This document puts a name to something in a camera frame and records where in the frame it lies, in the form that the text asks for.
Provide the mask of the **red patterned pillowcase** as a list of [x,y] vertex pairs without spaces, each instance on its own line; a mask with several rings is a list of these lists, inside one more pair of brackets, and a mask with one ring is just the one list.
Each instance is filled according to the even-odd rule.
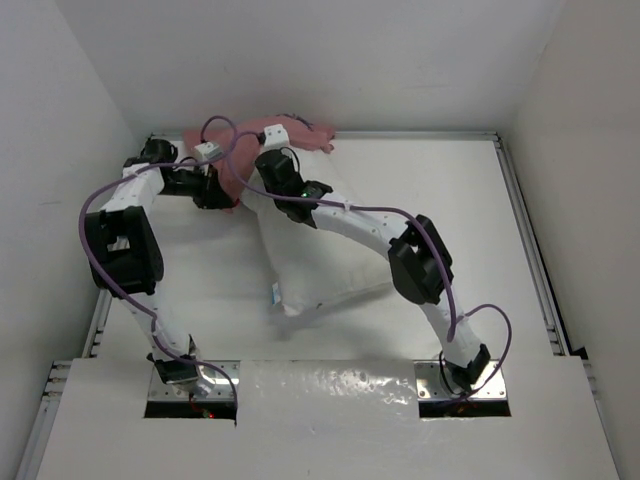
[[[291,145],[307,151],[322,150],[329,154],[333,150],[332,140],[336,129],[324,123],[311,123],[294,114],[276,114],[266,117],[246,120],[237,126],[239,133],[244,131],[262,134],[265,127],[281,124],[289,135]],[[255,135],[243,136],[230,156],[230,162],[236,172],[247,181],[254,170],[253,162],[260,153],[258,139]],[[214,167],[218,171],[218,179],[222,190],[231,199],[231,205],[235,207],[239,203],[239,197],[244,190],[241,182],[232,174],[225,160],[216,163]]]

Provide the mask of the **white pillow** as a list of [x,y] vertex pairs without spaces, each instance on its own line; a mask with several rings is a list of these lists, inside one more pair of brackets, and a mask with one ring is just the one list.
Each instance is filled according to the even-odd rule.
[[275,275],[276,308],[287,317],[380,297],[392,289],[388,263],[339,234],[295,223],[274,201],[244,190],[241,202],[257,216]]

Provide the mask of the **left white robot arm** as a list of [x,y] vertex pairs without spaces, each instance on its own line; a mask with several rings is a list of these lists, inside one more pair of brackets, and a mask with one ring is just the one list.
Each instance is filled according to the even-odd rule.
[[123,180],[109,200],[82,221],[83,244],[95,259],[90,265],[94,282],[136,320],[160,380],[188,393],[206,389],[213,373],[161,291],[164,260],[148,215],[160,195],[188,197],[202,209],[231,207],[212,165],[222,156],[218,144],[205,142],[181,159],[174,144],[151,138],[138,156],[125,161]]

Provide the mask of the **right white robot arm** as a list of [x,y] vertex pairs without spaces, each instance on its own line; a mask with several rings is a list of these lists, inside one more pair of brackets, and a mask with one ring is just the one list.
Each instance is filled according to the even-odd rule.
[[331,186],[303,179],[283,149],[261,153],[255,166],[266,195],[289,220],[339,234],[388,261],[395,290],[422,310],[440,341],[450,381],[469,395],[490,353],[458,305],[452,258],[431,219],[355,205]]

